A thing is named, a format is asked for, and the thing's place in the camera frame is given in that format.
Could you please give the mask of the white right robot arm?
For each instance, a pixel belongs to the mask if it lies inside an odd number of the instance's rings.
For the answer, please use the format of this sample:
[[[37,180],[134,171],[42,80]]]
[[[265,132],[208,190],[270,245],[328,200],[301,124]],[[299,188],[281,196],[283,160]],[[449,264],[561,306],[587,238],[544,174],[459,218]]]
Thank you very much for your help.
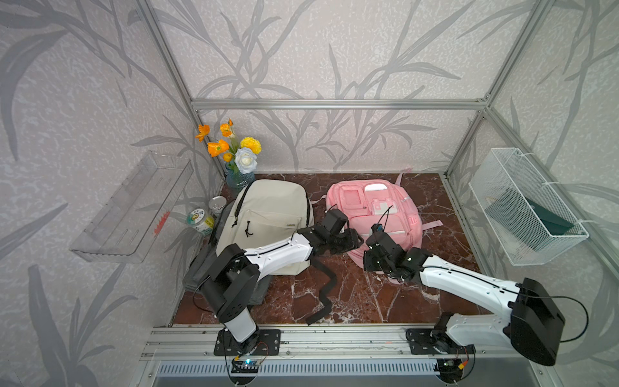
[[[374,232],[366,244],[364,270],[442,290],[488,311],[487,315],[448,317],[445,333],[452,342],[513,348],[529,361],[555,365],[566,320],[541,283],[531,278],[512,282],[488,277],[421,248],[405,251],[385,232]]]

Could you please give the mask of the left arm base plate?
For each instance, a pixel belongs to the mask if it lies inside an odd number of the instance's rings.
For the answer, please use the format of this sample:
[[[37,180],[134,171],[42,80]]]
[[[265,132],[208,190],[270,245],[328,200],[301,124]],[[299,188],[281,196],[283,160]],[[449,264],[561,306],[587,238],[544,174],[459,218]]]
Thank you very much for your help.
[[[244,342],[222,329],[214,347],[215,356],[277,356],[280,351],[281,330],[259,329]]]

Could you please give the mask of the grey backpack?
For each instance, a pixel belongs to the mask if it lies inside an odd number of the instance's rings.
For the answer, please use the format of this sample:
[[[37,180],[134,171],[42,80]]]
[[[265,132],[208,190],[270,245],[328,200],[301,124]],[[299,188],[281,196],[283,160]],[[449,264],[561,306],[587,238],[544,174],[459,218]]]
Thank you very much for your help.
[[[228,203],[224,207],[222,214],[215,221],[214,230],[206,239],[206,244],[203,246],[200,253],[198,253],[198,256],[190,264],[190,269],[183,278],[183,285],[187,291],[193,292],[196,290],[203,277],[205,277],[206,270],[210,267],[211,262],[216,257],[215,249],[219,242],[219,238],[222,235],[224,225],[231,212],[232,206],[232,203]],[[264,302],[271,282],[272,277],[270,276],[267,276],[257,282],[249,301],[250,307],[259,306]]]

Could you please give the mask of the pink backpack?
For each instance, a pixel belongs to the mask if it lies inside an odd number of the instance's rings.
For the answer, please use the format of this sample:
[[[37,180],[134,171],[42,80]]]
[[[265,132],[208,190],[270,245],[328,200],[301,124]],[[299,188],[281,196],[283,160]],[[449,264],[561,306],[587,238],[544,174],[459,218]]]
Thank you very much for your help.
[[[420,248],[423,232],[443,224],[422,222],[417,206],[401,187],[400,177],[394,184],[380,179],[338,182],[323,198],[327,209],[335,206],[346,214],[363,240],[369,238],[371,227],[380,223],[404,250]]]

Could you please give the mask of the beige backpack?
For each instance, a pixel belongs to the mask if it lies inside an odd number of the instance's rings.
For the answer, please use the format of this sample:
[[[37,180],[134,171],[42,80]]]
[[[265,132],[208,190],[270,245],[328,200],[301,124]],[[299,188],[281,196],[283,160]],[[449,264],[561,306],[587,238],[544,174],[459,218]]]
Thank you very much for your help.
[[[306,190],[293,182],[260,179],[242,189],[225,219],[215,252],[220,256],[230,245],[247,253],[260,267],[259,280],[272,276],[296,276],[315,263],[308,247],[290,248],[298,231],[314,225],[314,210]]]

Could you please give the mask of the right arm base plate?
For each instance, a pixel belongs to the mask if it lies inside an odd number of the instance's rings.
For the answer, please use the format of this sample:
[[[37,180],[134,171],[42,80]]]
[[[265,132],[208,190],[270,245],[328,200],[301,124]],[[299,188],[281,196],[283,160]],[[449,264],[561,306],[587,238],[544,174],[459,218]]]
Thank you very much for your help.
[[[407,329],[406,340],[412,355],[466,357],[477,352],[473,344],[458,345],[446,332],[433,328]]]

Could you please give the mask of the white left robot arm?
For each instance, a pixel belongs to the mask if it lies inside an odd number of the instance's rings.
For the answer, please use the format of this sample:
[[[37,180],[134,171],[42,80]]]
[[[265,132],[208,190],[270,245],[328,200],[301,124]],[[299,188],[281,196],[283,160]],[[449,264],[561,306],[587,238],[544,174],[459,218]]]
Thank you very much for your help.
[[[259,343],[259,328],[248,305],[256,284],[289,264],[310,263],[329,278],[319,290],[322,309],[306,319],[311,325],[332,311],[328,294],[337,284],[337,276],[319,260],[325,252],[347,253],[359,248],[363,239],[350,227],[348,217],[338,209],[327,211],[322,222],[304,227],[290,237],[258,248],[240,248],[231,244],[222,250],[198,286],[215,317],[231,334],[232,340],[247,353]]]

